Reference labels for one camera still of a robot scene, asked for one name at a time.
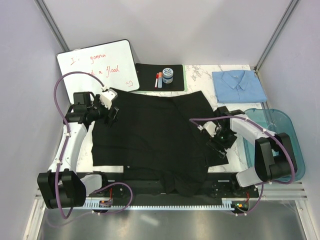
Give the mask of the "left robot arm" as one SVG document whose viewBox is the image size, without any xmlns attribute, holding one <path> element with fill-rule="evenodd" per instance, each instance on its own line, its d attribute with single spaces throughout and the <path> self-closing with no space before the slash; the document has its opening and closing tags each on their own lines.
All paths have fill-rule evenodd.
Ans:
<svg viewBox="0 0 320 240">
<path fill-rule="evenodd" d="M 106 196 L 110 185 L 101 173 L 79 177 L 76 173 L 82 143 L 90 125 L 101 120 L 111 126 L 119 109 L 112 105 L 118 94 L 109 89 L 101 94 L 76 92 L 73 104 L 64 114 L 62 139 L 48 171 L 39 173 L 37 184 L 48 209 L 75 208 L 84 205 L 92 192 Z"/>
</svg>

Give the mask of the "black long sleeve shirt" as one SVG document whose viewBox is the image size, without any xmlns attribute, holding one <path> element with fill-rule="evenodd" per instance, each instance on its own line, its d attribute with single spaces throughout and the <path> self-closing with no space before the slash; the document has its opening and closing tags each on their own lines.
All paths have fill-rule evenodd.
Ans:
<svg viewBox="0 0 320 240">
<path fill-rule="evenodd" d="M 95 167 L 123 166 L 128 179 L 158 180 L 167 194 L 191 197 L 204 185 L 209 167 L 228 163 L 190 122 L 214 115 L 201 91 L 174 97 L 119 91 L 114 105 L 116 123 L 94 123 Z"/>
</svg>

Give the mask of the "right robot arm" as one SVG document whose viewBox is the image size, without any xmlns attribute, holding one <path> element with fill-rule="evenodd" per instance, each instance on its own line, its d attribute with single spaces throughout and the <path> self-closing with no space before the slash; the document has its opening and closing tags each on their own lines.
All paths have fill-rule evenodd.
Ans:
<svg viewBox="0 0 320 240">
<path fill-rule="evenodd" d="M 288 134 L 263 128 L 241 110 L 228 111 L 226 107 L 219 107 L 214 114 L 215 118 L 201 129 L 210 136 L 207 145 L 219 157 L 226 157 L 237 135 L 254 146 L 253 165 L 236 173 L 235 181 L 229 184 L 233 196 L 242 196 L 249 186 L 279 181 L 282 177 L 295 178 L 298 166 Z"/>
</svg>

